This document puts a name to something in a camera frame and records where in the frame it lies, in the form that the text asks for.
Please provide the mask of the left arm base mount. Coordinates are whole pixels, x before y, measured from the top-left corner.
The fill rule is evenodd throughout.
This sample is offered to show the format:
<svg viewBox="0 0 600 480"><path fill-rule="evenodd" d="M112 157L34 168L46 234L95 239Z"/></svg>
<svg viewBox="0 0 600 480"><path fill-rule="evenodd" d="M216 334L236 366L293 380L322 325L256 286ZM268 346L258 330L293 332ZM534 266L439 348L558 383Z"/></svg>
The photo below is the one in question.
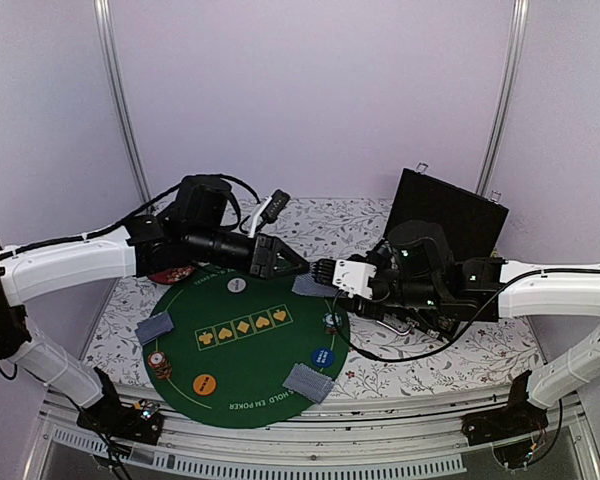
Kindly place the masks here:
<svg viewBox="0 0 600 480"><path fill-rule="evenodd" d="M108 375L97 367L94 371L101 381L103 397L93 406L80 409L77 425L103 436L155 446L162 433L164 416L145 400L139 403L139 408L123 405Z"/></svg>

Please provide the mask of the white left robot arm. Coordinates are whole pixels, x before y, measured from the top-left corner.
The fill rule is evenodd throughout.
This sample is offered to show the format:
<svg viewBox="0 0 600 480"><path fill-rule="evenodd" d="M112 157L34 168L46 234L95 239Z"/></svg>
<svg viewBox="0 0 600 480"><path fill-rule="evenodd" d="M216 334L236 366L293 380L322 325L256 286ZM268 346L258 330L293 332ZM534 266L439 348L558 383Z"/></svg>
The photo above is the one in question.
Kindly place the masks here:
<svg viewBox="0 0 600 480"><path fill-rule="evenodd" d="M89 368L29 319L29 301L105 280L149 277L209 264L268 280L308 271L283 240L262 232L288 202L281 190L259 201L243 233L226 174L188 175L99 230L22 246L0 244L0 361L7 360L72 400L108 434L128 426L128 412L108 376Z"/></svg>

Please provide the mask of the white dealer button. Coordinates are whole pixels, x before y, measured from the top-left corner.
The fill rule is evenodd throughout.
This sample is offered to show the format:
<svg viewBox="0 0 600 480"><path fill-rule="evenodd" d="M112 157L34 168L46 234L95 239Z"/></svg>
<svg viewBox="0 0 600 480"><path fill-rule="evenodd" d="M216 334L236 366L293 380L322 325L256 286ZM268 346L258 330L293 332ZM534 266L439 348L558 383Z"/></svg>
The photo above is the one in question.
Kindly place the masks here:
<svg viewBox="0 0 600 480"><path fill-rule="evenodd" d="M231 293L241 293L247 287L247 281L241 277L234 277L227 282L227 289Z"/></svg>

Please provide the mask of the orange big blind button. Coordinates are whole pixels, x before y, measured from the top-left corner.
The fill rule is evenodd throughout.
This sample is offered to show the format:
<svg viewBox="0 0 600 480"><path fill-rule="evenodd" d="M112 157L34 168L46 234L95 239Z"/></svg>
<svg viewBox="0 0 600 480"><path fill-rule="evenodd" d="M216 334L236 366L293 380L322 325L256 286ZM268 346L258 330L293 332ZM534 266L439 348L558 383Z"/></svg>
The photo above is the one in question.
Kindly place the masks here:
<svg viewBox="0 0 600 480"><path fill-rule="evenodd" d="M192 390L199 396L210 396L217 389L217 380L208 373L196 376L192 382Z"/></svg>

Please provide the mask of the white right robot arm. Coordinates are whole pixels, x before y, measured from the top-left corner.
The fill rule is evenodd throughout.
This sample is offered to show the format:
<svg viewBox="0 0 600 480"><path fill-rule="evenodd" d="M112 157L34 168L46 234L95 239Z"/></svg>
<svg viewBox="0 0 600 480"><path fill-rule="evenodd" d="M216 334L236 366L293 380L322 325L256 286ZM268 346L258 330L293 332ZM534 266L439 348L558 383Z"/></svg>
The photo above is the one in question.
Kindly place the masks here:
<svg viewBox="0 0 600 480"><path fill-rule="evenodd" d="M443 228L414 220L390 231L363 257L322 259L313 279L336 288L336 301L355 315L420 318L427 311L470 325L529 316L597 317L600 264L534 265L500 257L455 260ZM517 436L566 394L600 375L600 322L550 363L517 377L497 427Z"/></svg>

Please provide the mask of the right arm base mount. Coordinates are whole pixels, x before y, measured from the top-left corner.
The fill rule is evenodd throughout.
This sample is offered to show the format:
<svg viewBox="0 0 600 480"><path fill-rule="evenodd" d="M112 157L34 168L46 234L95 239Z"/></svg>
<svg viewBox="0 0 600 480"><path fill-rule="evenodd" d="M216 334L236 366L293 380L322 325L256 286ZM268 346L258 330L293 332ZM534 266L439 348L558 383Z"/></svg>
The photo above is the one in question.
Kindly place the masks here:
<svg viewBox="0 0 600 480"><path fill-rule="evenodd" d="M530 376L531 371L527 370L513 380L504 406L462 417L461 432L470 446L533 432L541 433L548 426L546 409L538 408L529 402L527 384ZM537 440L527 440L522 444L496 447L494 455L505 468L518 469L532 462L537 448Z"/></svg>

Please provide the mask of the dealt cards bottom pile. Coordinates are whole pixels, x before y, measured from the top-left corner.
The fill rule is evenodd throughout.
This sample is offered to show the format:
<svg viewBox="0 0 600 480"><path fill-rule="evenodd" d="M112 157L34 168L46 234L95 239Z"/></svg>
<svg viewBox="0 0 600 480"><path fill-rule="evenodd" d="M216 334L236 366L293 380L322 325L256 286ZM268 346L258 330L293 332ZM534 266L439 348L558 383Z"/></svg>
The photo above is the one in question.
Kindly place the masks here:
<svg viewBox="0 0 600 480"><path fill-rule="evenodd" d="M331 393L334 380L309 366L296 363L282 386L287 390L300 394L314 404L322 403Z"/></svg>

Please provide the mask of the blue small blind button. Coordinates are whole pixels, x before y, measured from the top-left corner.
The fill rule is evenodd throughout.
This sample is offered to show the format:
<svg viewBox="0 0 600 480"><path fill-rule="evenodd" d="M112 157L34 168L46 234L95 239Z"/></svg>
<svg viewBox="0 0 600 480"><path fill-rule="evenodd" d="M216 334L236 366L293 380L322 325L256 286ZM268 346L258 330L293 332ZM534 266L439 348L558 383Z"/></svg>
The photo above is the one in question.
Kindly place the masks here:
<svg viewBox="0 0 600 480"><path fill-rule="evenodd" d="M318 368L328 368L335 361L335 354L329 348L317 348L311 354L311 362Z"/></svg>

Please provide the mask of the red topped chip stack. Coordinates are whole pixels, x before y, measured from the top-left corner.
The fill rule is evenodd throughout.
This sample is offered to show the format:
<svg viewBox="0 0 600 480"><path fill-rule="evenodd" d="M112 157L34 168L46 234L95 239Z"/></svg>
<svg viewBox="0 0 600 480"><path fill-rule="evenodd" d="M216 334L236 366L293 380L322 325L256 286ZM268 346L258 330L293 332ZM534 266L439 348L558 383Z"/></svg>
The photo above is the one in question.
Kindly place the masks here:
<svg viewBox="0 0 600 480"><path fill-rule="evenodd" d="M158 379L169 380L171 378L173 369L164 352L152 352L147 358L147 363Z"/></svg>

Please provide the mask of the dealt cards pile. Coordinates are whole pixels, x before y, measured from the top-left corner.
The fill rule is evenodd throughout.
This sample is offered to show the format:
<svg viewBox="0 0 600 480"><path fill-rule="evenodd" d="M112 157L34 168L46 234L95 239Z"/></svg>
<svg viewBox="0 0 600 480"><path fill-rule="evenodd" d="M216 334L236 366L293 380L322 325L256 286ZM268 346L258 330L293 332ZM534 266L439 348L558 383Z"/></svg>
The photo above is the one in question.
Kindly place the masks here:
<svg viewBox="0 0 600 480"><path fill-rule="evenodd" d="M140 321L135 329L136 337L141 346L146 346L157 338L170 333L174 324L167 311L160 312L143 321Z"/></svg>
<svg viewBox="0 0 600 480"><path fill-rule="evenodd" d="M309 366L296 363L282 386L287 390L300 394L314 404L322 403L331 393L334 380Z"/></svg>

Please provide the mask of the blue topped chip stack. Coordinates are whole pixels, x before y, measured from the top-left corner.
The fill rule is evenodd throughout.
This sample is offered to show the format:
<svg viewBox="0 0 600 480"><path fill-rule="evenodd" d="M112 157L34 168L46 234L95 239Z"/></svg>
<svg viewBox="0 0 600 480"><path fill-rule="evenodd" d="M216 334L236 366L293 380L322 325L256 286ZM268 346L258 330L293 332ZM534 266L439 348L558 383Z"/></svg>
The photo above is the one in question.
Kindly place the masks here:
<svg viewBox="0 0 600 480"><path fill-rule="evenodd" d="M341 317L337 313L328 312L323 316L324 331L329 335L336 334L341 324Z"/></svg>

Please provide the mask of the blue playing card deck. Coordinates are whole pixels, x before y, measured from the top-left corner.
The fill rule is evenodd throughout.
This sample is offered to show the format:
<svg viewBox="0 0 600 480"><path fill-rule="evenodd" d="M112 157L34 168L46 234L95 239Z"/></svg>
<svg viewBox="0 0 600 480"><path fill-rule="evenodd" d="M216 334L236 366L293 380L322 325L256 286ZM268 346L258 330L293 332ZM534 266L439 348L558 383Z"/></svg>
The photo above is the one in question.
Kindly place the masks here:
<svg viewBox="0 0 600 480"><path fill-rule="evenodd" d="M292 292L305 297L333 298L337 289L316 282L310 273L306 273L295 277Z"/></svg>

